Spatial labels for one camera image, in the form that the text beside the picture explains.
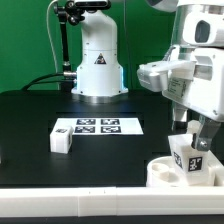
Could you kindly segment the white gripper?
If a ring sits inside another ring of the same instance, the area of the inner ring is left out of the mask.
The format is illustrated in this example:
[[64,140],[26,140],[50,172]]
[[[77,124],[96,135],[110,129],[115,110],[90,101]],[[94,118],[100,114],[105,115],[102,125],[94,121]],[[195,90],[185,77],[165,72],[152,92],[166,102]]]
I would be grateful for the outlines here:
[[162,61],[141,64],[137,76],[144,88],[174,101],[173,131],[187,127],[188,109],[202,114],[191,146],[209,151],[224,122],[224,50],[173,46]]

